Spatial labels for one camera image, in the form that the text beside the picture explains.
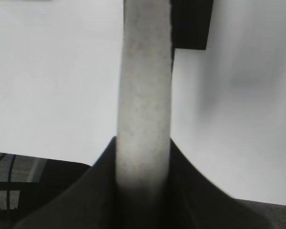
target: white cylindrical rod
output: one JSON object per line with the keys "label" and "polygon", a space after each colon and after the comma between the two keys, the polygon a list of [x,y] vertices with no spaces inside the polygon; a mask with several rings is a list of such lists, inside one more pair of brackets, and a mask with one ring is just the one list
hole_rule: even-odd
{"label": "white cylindrical rod", "polygon": [[168,176],[170,0],[127,0],[118,108],[116,180],[153,205]]}

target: gray surface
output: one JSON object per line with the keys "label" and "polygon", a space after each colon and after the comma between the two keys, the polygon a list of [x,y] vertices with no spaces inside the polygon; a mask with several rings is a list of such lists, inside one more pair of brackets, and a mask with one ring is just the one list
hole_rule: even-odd
{"label": "gray surface", "polygon": [[286,206],[239,200],[245,206],[268,218],[275,229],[286,229]]}
{"label": "gray surface", "polygon": [[35,158],[27,182],[39,182],[47,159]]}
{"label": "gray surface", "polygon": [[[8,173],[13,155],[6,155],[0,161],[0,182],[8,181]],[[34,158],[28,156],[17,156],[15,159],[11,180],[12,182],[26,182],[33,165]],[[10,208],[18,205],[19,191],[10,192]],[[6,191],[0,191],[0,208],[6,209]]]}

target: black object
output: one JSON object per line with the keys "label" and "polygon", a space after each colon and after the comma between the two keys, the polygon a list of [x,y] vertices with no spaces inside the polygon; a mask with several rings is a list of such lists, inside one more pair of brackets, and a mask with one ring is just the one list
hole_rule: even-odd
{"label": "black object", "polygon": [[172,63],[175,49],[206,50],[214,0],[170,0]]}
{"label": "black object", "polygon": [[[116,209],[115,143],[75,184],[14,229],[123,228]],[[159,228],[272,229],[263,216],[208,181],[171,141],[170,174]]]}
{"label": "black object", "polygon": [[[16,179],[28,176],[27,173],[30,172],[28,163],[32,165],[33,160],[27,156],[17,156],[19,160],[14,164],[16,155],[11,156],[12,163],[0,163],[0,202],[1,206],[2,204],[7,206],[6,209],[0,209],[0,225],[9,227],[51,202],[90,168],[81,163],[48,159],[38,183],[15,182],[12,174],[16,175],[14,177]],[[10,209],[10,191],[20,191],[18,197],[13,195],[11,198],[14,203],[18,201],[18,206],[14,209]]]}

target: white foam tube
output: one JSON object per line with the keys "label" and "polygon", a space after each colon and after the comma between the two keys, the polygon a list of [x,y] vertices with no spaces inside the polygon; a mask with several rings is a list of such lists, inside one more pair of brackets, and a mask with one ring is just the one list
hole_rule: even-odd
{"label": "white foam tube", "polygon": [[149,206],[161,196],[169,167],[170,7],[169,0],[125,5],[116,180],[132,201]]}

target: white wall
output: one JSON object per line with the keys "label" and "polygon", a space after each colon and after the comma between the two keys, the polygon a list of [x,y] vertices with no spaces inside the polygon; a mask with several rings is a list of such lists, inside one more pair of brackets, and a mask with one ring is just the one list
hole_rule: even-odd
{"label": "white wall", "polygon": [[[286,0],[214,2],[208,50],[176,52],[172,138],[235,198],[286,205]],[[0,152],[95,162],[116,133],[122,10],[0,0]]]}
{"label": "white wall", "polygon": [[213,9],[207,51],[176,52],[172,138],[235,198],[286,205],[286,0]]}
{"label": "white wall", "polygon": [[93,164],[116,133],[122,0],[0,0],[0,152]]}

